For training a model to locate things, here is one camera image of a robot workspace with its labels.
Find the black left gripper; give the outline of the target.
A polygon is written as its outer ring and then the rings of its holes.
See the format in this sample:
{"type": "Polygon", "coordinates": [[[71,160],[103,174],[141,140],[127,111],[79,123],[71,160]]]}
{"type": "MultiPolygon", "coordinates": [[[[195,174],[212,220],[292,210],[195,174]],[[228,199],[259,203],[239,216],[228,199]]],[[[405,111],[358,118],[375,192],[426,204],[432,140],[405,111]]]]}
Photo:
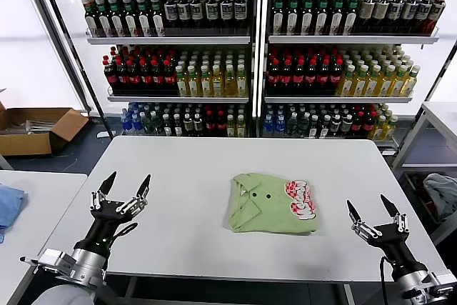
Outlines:
{"type": "Polygon", "coordinates": [[[88,251],[108,259],[118,227],[130,222],[148,204],[146,197],[150,190],[150,174],[142,181],[136,195],[127,202],[106,200],[115,178],[114,171],[96,191],[91,192],[89,208],[94,222],[85,238],[76,242],[74,250],[88,251]]]}

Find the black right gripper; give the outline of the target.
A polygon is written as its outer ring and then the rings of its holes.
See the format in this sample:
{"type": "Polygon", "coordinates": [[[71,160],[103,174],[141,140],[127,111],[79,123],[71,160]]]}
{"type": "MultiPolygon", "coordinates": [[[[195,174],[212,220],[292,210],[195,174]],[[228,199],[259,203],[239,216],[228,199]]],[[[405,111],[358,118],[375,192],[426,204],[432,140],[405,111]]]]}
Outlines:
{"type": "Polygon", "coordinates": [[[349,217],[353,222],[351,229],[371,246],[380,248],[384,252],[393,268],[392,277],[402,277],[416,271],[428,271],[424,264],[415,259],[406,245],[409,236],[409,233],[405,232],[408,231],[407,215],[402,214],[383,194],[380,197],[394,224],[383,224],[374,228],[368,226],[353,204],[347,200],[349,217]]]}

